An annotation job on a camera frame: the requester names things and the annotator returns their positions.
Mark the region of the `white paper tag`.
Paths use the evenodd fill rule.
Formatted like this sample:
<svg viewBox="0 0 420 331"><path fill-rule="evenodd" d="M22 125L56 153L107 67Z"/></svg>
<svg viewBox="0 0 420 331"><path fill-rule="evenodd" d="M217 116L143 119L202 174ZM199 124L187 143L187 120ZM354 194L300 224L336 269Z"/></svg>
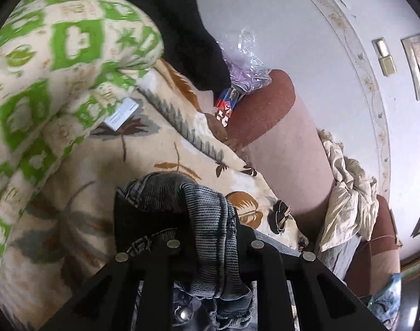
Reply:
<svg viewBox="0 0 420 331"><path fill-rule="evenodd" d="M131 98L125 98L115 112L104 120L104 124L116 132L139 108L140 104Z"/></svg>

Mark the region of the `clear plastic bag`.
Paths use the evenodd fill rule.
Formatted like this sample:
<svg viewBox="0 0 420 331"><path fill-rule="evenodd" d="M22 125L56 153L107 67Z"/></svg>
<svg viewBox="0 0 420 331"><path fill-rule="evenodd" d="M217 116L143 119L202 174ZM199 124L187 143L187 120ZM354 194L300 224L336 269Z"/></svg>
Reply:
<svg viewBox="0 0 420 331"><path fill-rule="evenodd" d="M256 38L248 30L225 34L218 45L228 67L232 85L251 94L271 84L270 70L256 55Z"/></svg>

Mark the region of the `framed wall picture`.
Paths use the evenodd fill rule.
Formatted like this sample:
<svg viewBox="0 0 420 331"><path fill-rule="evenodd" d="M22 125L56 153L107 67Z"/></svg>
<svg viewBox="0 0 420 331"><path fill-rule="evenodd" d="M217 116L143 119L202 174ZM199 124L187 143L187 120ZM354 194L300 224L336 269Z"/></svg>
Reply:
<svg viewBox="0 0 420 331"><path fill-rule="evenodd" d="M415 97L420 101L420 34L402 39L414 83Z"/></svg>

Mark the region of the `green patterned folded quilt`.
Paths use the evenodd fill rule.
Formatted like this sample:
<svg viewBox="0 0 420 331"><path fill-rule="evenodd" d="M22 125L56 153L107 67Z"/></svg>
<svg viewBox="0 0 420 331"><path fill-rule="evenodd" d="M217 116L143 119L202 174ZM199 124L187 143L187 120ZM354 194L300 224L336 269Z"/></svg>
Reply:
<svg viewBox="0 0 420 331"><path fill-rule="evenodd" d="M163 53L126 0L21 0L0 30L0 259L31 197Z"/></svg>

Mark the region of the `black beige hair clip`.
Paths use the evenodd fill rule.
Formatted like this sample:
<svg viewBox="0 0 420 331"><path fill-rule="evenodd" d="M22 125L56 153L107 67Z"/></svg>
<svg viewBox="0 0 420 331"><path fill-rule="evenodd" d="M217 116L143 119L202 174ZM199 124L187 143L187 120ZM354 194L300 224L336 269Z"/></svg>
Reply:
<svg viewBox="0 0 420 331"><path fill-rule="evenodd" d="M286 221L291 214L291 208L282 200L276 201L267 217L271 231L280 234L285 230Z"/></svg>

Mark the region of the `black garment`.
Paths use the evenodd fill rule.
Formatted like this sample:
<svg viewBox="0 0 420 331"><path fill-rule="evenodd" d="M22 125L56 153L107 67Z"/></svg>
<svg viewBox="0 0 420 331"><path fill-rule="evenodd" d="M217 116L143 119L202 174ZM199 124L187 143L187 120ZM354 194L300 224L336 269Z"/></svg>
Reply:
<svg viewBox="0 0 420 331"><path fill-rule="evenodd" d="M199 90L216 94L231 86L230 72L216 40L203 25L196 0L127 0L158 27L163 58Z"/></svg>

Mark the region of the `grey denim pants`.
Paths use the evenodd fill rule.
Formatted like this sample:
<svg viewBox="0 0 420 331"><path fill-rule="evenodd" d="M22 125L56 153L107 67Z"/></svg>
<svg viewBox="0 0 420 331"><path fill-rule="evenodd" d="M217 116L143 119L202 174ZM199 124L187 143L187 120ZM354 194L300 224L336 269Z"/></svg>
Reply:
<svg viewBox="0 0 420 331"><path fill-rule="evenodd" d="M168 271L172 321L178 330L237 330L249 326L256 284L241 280L237 214L211 188L179 173L151 173L115 194L116 250L132 257L160 256L177 241Z"/></svg>

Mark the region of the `beige wall switch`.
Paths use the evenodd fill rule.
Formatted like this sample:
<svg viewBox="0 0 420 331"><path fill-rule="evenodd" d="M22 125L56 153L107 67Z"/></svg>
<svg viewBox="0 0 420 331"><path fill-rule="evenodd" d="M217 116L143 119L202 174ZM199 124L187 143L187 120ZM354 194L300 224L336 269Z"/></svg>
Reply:
<svg viewBox="0 0 420 331"><path fill-rule="evenodd" d="M372 40L372 45L378 57L378 62L381 67L381 71L385 77L396 74L396 66L391 56L389 47L384 38L377 38Z"/></svg>

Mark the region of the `red blue snack packet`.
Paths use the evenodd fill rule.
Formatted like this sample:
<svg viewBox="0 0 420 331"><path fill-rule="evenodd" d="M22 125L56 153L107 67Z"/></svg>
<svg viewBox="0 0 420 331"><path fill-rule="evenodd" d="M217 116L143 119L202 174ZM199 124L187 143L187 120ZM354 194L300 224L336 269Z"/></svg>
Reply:
<svg viewBox="0 0 420 331"><path fill-rule="evenodd" d="M239 99L244 95L243 91L237 86L225 89L217 98L214 104L214 116L221 122L223 127L227 127L232 112Z"/></svg>

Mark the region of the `cream crumpled cloth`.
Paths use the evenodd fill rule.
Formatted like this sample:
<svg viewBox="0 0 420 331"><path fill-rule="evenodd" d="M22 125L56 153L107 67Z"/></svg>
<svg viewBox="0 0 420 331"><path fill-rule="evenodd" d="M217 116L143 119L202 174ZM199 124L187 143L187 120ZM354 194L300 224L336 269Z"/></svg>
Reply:
<svg viewBox="0 0 420 331"><path fill-rule="evenodd" d="M369 241L378 217L377 180L367 176L359 161L344 155L342 143L331 133L320 130L318 136L334 178L319 249L338 247L355 235Z"/></svg>

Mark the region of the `floral leaf-pattern blanket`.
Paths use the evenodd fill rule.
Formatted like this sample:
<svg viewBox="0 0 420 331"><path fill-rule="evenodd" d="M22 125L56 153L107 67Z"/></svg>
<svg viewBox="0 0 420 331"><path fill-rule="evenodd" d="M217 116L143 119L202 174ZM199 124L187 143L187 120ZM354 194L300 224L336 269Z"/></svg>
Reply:
<svg viewBox="0 0 420 331"><path fill-rule="evenodd" d="M116 252L116 189L174 172L227 196L242 223L297 249L293 217L271 229L277 196L255 167L219 141L191 83L158 61L131 93L117 131L85 97L53 117L11 176L0 174L0 309L15 330L38 330Z"/></svg>

